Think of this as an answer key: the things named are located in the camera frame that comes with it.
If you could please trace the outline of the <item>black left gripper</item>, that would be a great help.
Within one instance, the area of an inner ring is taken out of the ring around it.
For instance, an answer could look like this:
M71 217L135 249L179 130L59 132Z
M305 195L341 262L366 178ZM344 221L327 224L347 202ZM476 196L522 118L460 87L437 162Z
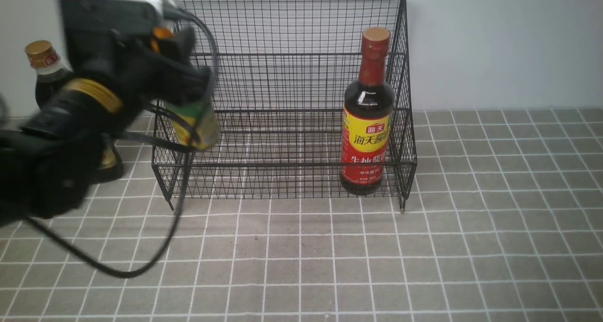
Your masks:
M211 97L213 67L193 67L195 31L128 34L71 28L71 128L126 129L159 99L193 105Z

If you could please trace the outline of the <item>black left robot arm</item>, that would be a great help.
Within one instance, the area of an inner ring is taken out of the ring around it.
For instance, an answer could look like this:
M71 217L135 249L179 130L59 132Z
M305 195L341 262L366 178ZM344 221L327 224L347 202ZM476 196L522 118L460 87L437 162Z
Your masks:
M1 131L1 225L78 208L105 141L126 131L155 99L187 105L209 93L212 70L192 67L196 33L69 29L73 77L17 130Z

